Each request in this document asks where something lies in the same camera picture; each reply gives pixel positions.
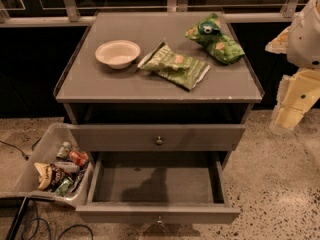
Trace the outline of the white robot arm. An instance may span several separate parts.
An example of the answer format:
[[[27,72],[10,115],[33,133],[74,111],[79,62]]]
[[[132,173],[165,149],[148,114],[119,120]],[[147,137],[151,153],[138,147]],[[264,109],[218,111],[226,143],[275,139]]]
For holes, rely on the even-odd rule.
[[[282,77],[271,117],[270,128],[284,134],[320,99],[320,0],[309,0],[265,50],[285,54],[288,62],[298,67],[293,76]]]

